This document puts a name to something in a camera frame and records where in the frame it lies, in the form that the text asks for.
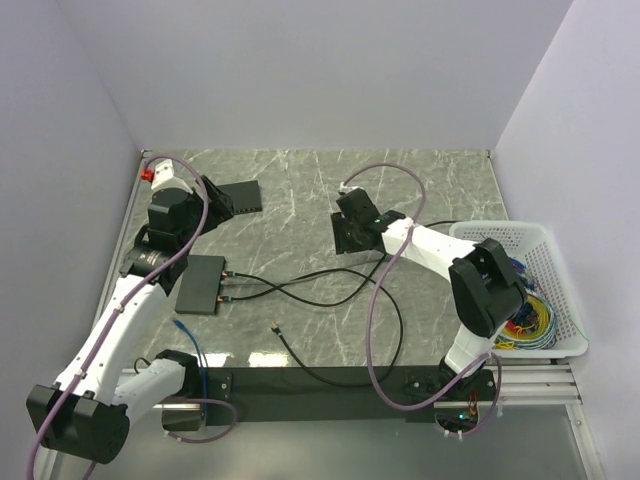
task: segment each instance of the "tangled wires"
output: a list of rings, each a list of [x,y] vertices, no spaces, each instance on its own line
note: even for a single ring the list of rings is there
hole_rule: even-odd
[[[512,259],[527,292],[527,302],[496,338],[496,348],[503,350],[542,350],[556,343],[557,316],[543,296],[539,282],[526,267]]]

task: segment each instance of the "yellow wire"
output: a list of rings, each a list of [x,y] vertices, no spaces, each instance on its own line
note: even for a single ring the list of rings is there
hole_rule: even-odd
[[[540,300],[540,298],[538,298],[537,295],[528,293],[527,303],[531,304],[531,307],[533,307],[533,310],[536,312],[538,316],[538,323],[537,325],[534,326],[534,330],[527,332],[527,330],[531,327],[526,327],[526,328],[516,327],[516,331],[514,335],[513,331],[505,327],[504,330],[502,331],[502,334],[505,337],[515,338],[516,340],[535,340],[537,338],[540,338],[547,331],[547,328],[551,323],[551,316],[549,315],[549,310],[547,309],[544,302]],[[514,347],[506,346],[507,344],[510,344],[510,343],[514,343],[514,342],[501,341],[496,344],[496,348],[503,348],[503,349],[514,348]]]

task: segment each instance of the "black pad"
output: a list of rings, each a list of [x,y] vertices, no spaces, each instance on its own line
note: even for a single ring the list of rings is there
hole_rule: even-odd
[[[262,211],[260,186],[257,180],[219,185],[218,188],[233,199],[233,210],[236,215]]]

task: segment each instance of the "blue wire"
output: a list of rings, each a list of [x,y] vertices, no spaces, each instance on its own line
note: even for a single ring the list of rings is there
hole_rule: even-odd
[[[182,323],[180,320],[174,318],[173,319],[173,323],[175,323],[176,327],[178,327],[180,330],[182,330],[187,337],[189,337],[189,339],[191,339],[191,341],[193,342],[193,346],[196,347],[196,354],[198,355],[198,358],[200,359],[200,375],[202,377],[202,393],[204,394],[204,398],[209,398],[208,394],[207,394],[207,369],[204,366],[204,355],[202,355],[201,351],[200,351],[200,347],[198,346],[198,341],[196,340],[196,337],[193,336],[193,334],[189,331],[189,329],[185,326],[184,323]],[[204,420],[205,423],[207,421],[207,406],[204,406]]]

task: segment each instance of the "red cap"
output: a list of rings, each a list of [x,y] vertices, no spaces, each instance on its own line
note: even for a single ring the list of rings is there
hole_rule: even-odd
[[[153,181],[153,170],[151,170],[150,168],[147,168],[146,170],[143,170],[142,172],[140,172],[140,178],[143,180],[146,180],[147,182],[152,182]]]

